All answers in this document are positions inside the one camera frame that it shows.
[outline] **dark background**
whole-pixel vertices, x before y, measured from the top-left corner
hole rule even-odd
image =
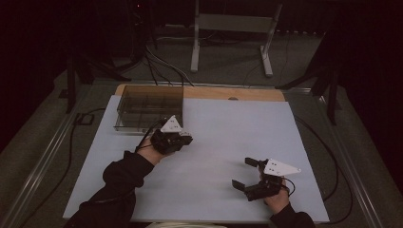
[[[108,42],[110,34],[128,36],[127,27],[103,33],[105,27],[126,20],[124,10],[118,10],[124,9],[123,1],[111,1],[117,5],[110,7],[108,18],[112,19],[105,20],[106,15],[100,15],[95,5],[105,6],[106,2],[19,0],[0,3],[0,99],[3,105],[0,150],[49,95],[54,78],[66,69],[67,41],[73,41],[83,51],[103,60],[114,52]],[[223,0],[201,2],[201,11],[223,11]],[[156,26],[193,24],[193,1],[150,3]],[[226,13],[265,15],[267,8],[257,7],[261,4],[269,8],[273,3],[231,0]],[[284,2],[278,22],[278,33],[298,31],[323,36],[327,32],[311,67],[329,62],[342,64],[339,84],[347,89],[400,191],[402,10],[402,3],[398,1],[289,0]]]

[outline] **white cardboard sheet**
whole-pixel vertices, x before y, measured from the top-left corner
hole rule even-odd
[[[133,151],[141,136],[113,128],[120,96],[112,96],[88,152],[64,218],[104,186],[102,174],[113,161]],[[184,99],[183,127],[193,142],[165,158],[136,190],[136,221],[263,223],[271,216],[262,200],[249,202],[232,187],[259,181],[244,158],[275,159],[300,168],[287,176],[297,187],[290,201],[315,222],[329,221],[293,113],[285,102]]]

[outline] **black sleeve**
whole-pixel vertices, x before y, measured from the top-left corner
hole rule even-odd
[[[270,217],[278,228],[315,228],[315,224],[311,217],[305,212],[296,213],[288,204],[276,215]]]
[[[125,228],[136,204],[134,189],[143,186],[144,177],[154,165],[143,156],[125,152],[124,158],[104,171],[106,185],[71,217],[65,228]]]

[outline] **black cable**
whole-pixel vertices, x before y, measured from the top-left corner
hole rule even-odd
[[[161,72],[157,69],[157,67],[156,67],[153,63],[150,62],[150,64],[151,64],[152,69],[154,69],[155,73],[156,73],[158,76],[160,76],[161,78],[163,78],[164,80],[166,80],[171,86],[173,86],[173,84],[171,83],[171,81],[169,81],[169,79],[167,79],[166,77],[164,77],[164,76],[161,74]]]
[[[184,85],[184,80],[183,80],[183,75],[176,69],[176,68],[174,68],[174,67],[172,67],[172,66],[167,66],[167,65],[164,65],[164,64],[162,64],[162,63],[159,63],[158,61],[155,61],[155,60],[153,60],[153,59],[150,59],[150,61],[151,62],[154,62],[154,63],[156,63],[156,64],[158,64],[158,65],[161,65],[161,66],[163,66],[163,67],[167,67],[167,68],[170,68],[170,69],[172,69],[172,70],[174,70],[176,73],[178,73],[178,75],[181,77],[181,82],[182,82],[182,86]]]
[[[145,55],[144,57],[145,57],[145,59],[146,59],[147,62],[148,62],[148,68],[150,69],[151,77],[152,77],[152,79],[154,80],[155,85],[157,86],[157,85],[158,85],[157,79],[155,78],[154,73],[153,73],[153,70],[152,70],[152,68],[151,68],[150,59],[148,58],[147,55]]]
[[[105,108],[97,108],[94,109],[92,111],[89,111],[85,114],[82,114],[80,116],[80,113],[77,113],[74,122],[73,122],[73,127],[71,129],[70,132],[70,138],[69,138],[69,148],[68,148],[68,163],[67,163],[67,168],[65,170],[65,173],[63,174],[62,178],[60,178],[60,180],[57,182],[57,184],[53,187],[53,189],[49,192],[49,194],[39,203],[38,206],[35,207],[35,209],[33,210],[33,212],[27,216],[27,218],[21,223],[21,225],[19,226],[19,228],[24,227],[27,222],[35,215],[35,213],[48,201],[48,199],[54,194],[54,192],[56,192],[57,188],[59,188],[60,184],[65,180],[65,177],[67,176],[67,173],[71,167],[71,162],[72,162],[72,142],[73,142],[73,134],[74,134],[74,130],[77,126],[77,124],[83,120],[83,118],[93,112],[96,111],[101,111],[101,110],[106,110]]]
[[[291,197],[291,195],[293,195],[293,193],[296,191],[296,185],[289,179],[286,179],[286,178],[283,178],[283,179],[286,181],[289,181],[293,185],[293,191],[291,191],[291,193],[288,193],[288,197]]]
[[[192,82],[190,82],[190,80],[189,80],[189,78],[187,77],[187,75],[185,75],[183,72],[181,72],[180,70],[178,70],[177,68],[175,68],[174,66],[172,66],[171,64],[169,64],[168,62],[166,62],[164,59],[162,59],[162,58],[159,57],[158,55],[156,55],[156,54],[154,54],[154,53],[151,53],[151,51],[150,51],[149,49],[147,49],[146,51],[147,51],[148,53],[150,53],[151,56],[153,56],[153,57],[156,58],[157,60],[161,61],[161,63],[158,62],[158,61],[154,61],[154,60],[150,59],[151,61],[153,61],[153,62],[156,63],[156,64],[162,65],[162,66],[164,66],[164,67],[171,68],[172,70],[174,70],[175,72],[177,72],[177,73],[179,74],[179,76],[180,76],[182,79],[185,79],[191,86],[194,86],[194,85],[192,84]]]
[[[150,59],[150,61],[153,62],[153,63],[158,64],[158,62],[155,61],[155,60]],[[156,67],[153,63],[151,63],[151,64],[152,64],[152,66],[154,66],[154,68],[155,68],[156,72],[158,73],[158,75],[159,75],[160,77],[166,79],[166,81],[167,81],[170,85],[172,85],[172,83],[171,83],[166,77],[164,77],[164,76],[161,74],[161,72],[157,69],[157,67]],[[182,81],[182,86],[183,86],[184,81],[183,81],[183,77],[182,77],[182,76],[181,76],[181,81]]]
[[[242,86],[243,86],[243,87],[245,87],[245,84],[246,84],[247,79],[249,78],[249,75],[250,75],[257,67],[259,67],[259,66],[260,66],[260,63],[258,63],[256,66],[254,66],[253,68],[251,68],[251,69],[249,70],[249,72],[246,74],[245,78],[243,79],[243,82],[242,82]]]
[[[281,72],[279,73],[279,80],[278,84],[281,85],[281,79],[282,79],[282,72],[284,71],[285,67],[287,66],[288,63],[288,45],[290,44],[290,36],[291,36],[291,31],[288,32],[288,38],[287,38],[287,44],[285,45],[285,62],[284,65],[281,68]]]
[[[300,117],[298,117],[298,116],[296,116],[296,115],[294,115],[294,116],[295,116],[295,118],[296,118],[296,120],[297,120],[298,122],[300,122],[300,123],[303,124],[305,127],[307,127],[307,128],[316,136],[316,138],[317,138],[317,139],[322,143],[322,145],[326,148],[326,151],[329,153],[329,155],[331,156],[333,162],[335,163],[335,167],[336,167],[336,184],[335,184],[335,187],[334,187],[333,191],[331,192],[331,194],[330,194],[329,196],[327,196],[326,198],[324,198],[323,201],[327,200],[327,199],[328,199],[330,196],[332,196],[332,195],[334,194],[334,192],[336,191],[336,189],[337,189],[337,187],[338,187],[338,172],[341,173],[341,176],[342,176],[343,179],[346,181],[347,188],[349,189],[349,193],[350,193],[350,206],[349,206],[349,210],[348,210],[347,214],[346,214],[343,218],[341,218],[341,219],[339,219],[339,220],[330,221],[330,222],[323,222],[323,223],[321,223],[321,224],[333,225],[333,224],[340,223],[340,222],[344,221],[348,216],[350,216],[351,213],[352,213],[352,211],[353,211],[353,204],[354,204],[354,201],[353,201],[353,191],[352,191],[352,188],[351,188],[350,184],[348,183],[347,178],[346,178],[346,176],[344,175],[344,172],[342,171],[342,169],[340,168],[340,166],[338,166],[338,163],[337,163],[336,157],[335,157],[335,155],[334,155],[334,152],[333,152],[332,149],[329,147],[329,145],[327,145],[326,142],[324,142],[324,141],[318,136],[318,134],[316,133],[316,131],[315,131],[310,125],[308,125],[306,122],[304,122]]]
[[[143,149],[143,148],[152,146],[152,145],[154,145],[154,144],[148,144],[148,145],[140,146],[140,147],[138,147],[138,150],[137,150],[137,151],[139,151],[140,149]]]
[[[219,41],[214,40],[213,38],[215,36],[218,36]],[[212,35],[208,36],[207,38],[200,39],[201,41],[204,41],[206,44],[202,45],[200,44],[201,47],[210,47],[210,46],[230,46],[230,45],[237,45],[242,42],[248,41],[252,38],[252,33],[248,32],[246,34],[245,38],[237,39],[234,37],[231,37],[229,34],[223,32],[223,31],[217,31],[213,33]],[[227,42],[227,39],[235,40],[234,42]]]
[[[114,67],[113,70],[122,74],[122,73],[128,72],[132,68],[137,67],[140,62],[141,61],[137,61],[137,62],[130,61],[130,63],[128,63],[128,64]]]
[[[335,157],[335,154],[333,153],[332,149],[326,144],[325,141],[323,141],[319,135],[316,133],[316,131],[310,126],[308,125],[305,121],[303,121],[300,117],[295,115],[295,118],[298,122],[300,122],[302,125],[304,125],[308,130],[311,131],[311,133],[313,133],[315,135],[315,137],[320,141],[320,143],[322,143],[322,145],[325,147],[326,152],[328,152],[328,154],[330,155],[330,157],[332,158],[334,164],[335,164],[335,170],[336,170],[336,183],[335,186],[332,189],[332,192],[325,198],[323,198],[323,201],[328,200],[336,191],[336,189],[338,188],[338,181],[339,181],[339,175],[338,175],[338,162],[337,159]]]
[[[143,148],[143,146],[141,146],[141,145],[144,143],[144,141],[145,141],[145,139],[147,138],[147,136],[148,136],[148,135],[151,133],[151,131],[152,131],[158,124],[160,124],[161,122],[162,122],[162,120],[159,120],[159,121],[155,122],[154,124],[152,124],[152,125],[148,128],[148,130],[147,130],[147,132],[145,132],[145,134],[144,134],[142,140],[141,140],[140,143],[136,146],[136,149],[134,150],[135,153],[136,153],[137,151],[139,151],[141,148]]]

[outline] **metal frame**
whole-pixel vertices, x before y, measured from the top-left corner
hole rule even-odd
[[[348,149],[342,142],[340,133],[338,132],[337,128],[332,125],[332,123],[327,118],[325,98],[323,96],[320,96],[316,99],[316,102],[323,122],[326,123],[329,132],[332,135],[333,141],[336,143],[338,156],[340,157],[340,163],[342,164],[343,169],[346,171],[345,174],[348,182],[350,183],[350,186],[355,193],[356,199],[366,220],[368,221],[369,226],[374,228],[384,227],[379,215],[376,212],[376,209],[374,208],[368,190],[355,169],[354,162],[352,161],[352,157],[350,155],[351,153],[349,153]]]
[[[27,210],[30,200],[32,200],[32,197],[39,187],[39,184],[41,184],[43,177],[47,173],[48,168],[53,161],[53,158],[58,153],[60,145],[70,130],[72,123],[74,122],[74,118],[77,114],[80,103],[83,101],[89,91],[89,85],[82,85],[80,88],[81,89],[78,93],[78,103],[71,108],[70,112],[62,120],[56,133],[49,142],[47,149],[42,154],[42,157],[30,171],[22,189],[18,193],[10,209],[0,221],[0,228],[18,227],[23,221],[23,215]]]
[[[195,7],[195,37],[192,52],[192,61],[190,71],[197,72],[199,67],[199,30],[233,30],[249,32],[267,33],[267,41],[260,47],[261,60],[264,66],[264,72],[267,77],[273,76],[273,69],[268,55],[270,43],[276,31],[278,17],[281,12],[282,4],[277,4],[276,12],[273,17],[254,17],[254,16],[235,16],[221,14],[205,14],[199,12],[199,0],[196,0]]]

